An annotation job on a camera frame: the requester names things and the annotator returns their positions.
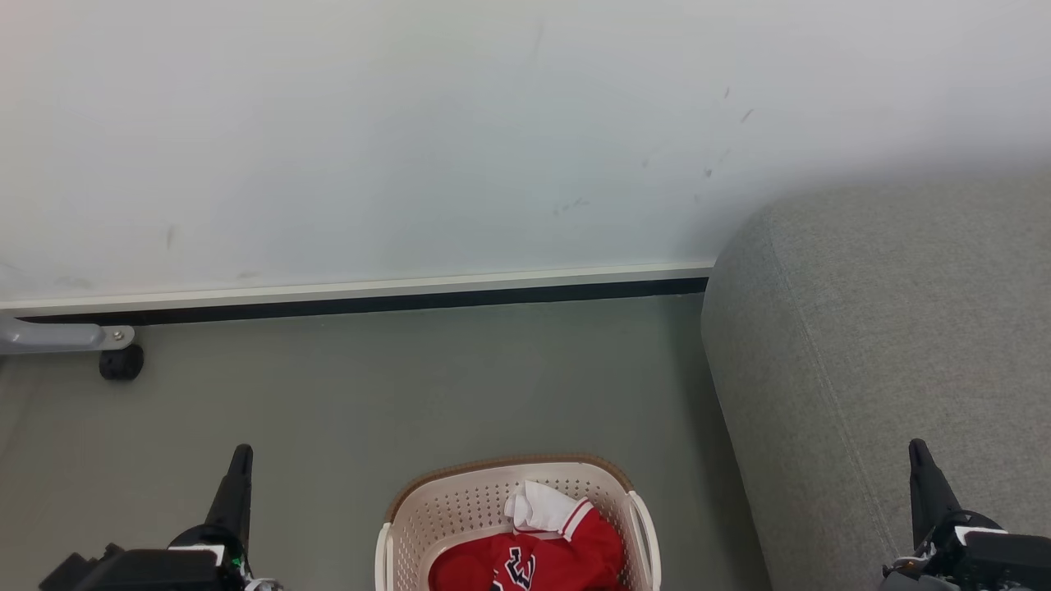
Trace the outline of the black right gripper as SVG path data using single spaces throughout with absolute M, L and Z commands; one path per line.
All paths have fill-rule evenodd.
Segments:
M 1051 591 L 1051 538 L 962 510 L 927 442 L 909 441 L 908 454 L 916 549 L 883 567 L 879 591 Z

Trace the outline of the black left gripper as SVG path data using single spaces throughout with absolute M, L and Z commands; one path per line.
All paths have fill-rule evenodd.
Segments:
M 253 448 L 240 444 L 221 478 L 205 524 L 162 549 L 110 543 L 99 558 L 73 553 L 39 591 L 246 591 Z

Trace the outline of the red jersey with black lettering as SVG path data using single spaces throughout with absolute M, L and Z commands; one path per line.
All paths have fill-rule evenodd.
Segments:
M 450 547 L 430 568 L 430 591 L 628 591 L 624 543 L 581 498 L 553 532 L 514 529 Z

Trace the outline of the grey fabric sofa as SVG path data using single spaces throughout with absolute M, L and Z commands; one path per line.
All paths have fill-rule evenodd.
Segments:
M 779 199 L 702 337 L 772 591 L 913 550 L 911 440 L 962 507 L 1051 538 L 1051 172 Z

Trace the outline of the black caster wheel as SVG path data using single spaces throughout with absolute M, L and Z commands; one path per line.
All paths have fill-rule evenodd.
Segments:
M 139 378 L 145 364 L 145 352 L 138 344 L 120 350 L 103 351 L 99 359 L 99 373 L 108 381 L 130 382 Z

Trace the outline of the cream laundry basket brown rim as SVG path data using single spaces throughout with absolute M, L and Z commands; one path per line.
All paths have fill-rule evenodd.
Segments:
M 521 454 L 424 474 L 394 498 L 376 543 L 375 591 L 427 591 L 433 562 L 458 543 L 504 534 L 508 498 L 526 482 L 589 498 L 624 542 L 627 591 L 661 591 L 662 561 L 650 509 L 626 472 L 593 454 Z

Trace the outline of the grey metal stand leg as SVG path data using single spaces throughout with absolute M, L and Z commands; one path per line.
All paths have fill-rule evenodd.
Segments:
M 0 356 L 123 350 L 133 341 L 131 326 L 41 324 L 0 314 Z

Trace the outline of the white and black baseboard strip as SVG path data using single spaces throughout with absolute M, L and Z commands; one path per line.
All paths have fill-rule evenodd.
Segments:
M 146 295 L 0 300 L 0 313 L 41 322 L 150 326 L 429 308 L 680 295 L 705 289 L 714 262 L 586 267 Z

